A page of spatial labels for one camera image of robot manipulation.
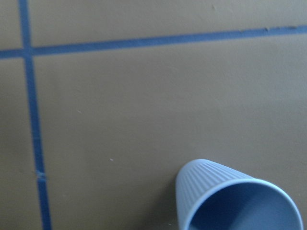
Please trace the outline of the blue ribbed cup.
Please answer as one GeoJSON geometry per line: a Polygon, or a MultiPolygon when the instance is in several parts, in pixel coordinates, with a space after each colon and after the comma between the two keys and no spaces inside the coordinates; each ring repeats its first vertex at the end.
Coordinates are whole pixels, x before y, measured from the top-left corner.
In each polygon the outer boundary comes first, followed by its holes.
{"type": "Polygon", "coordinates": [[[218,164],[196,159],[176,177],[181,230],[302,230],[302,217],[278,186],[218,164]]]}

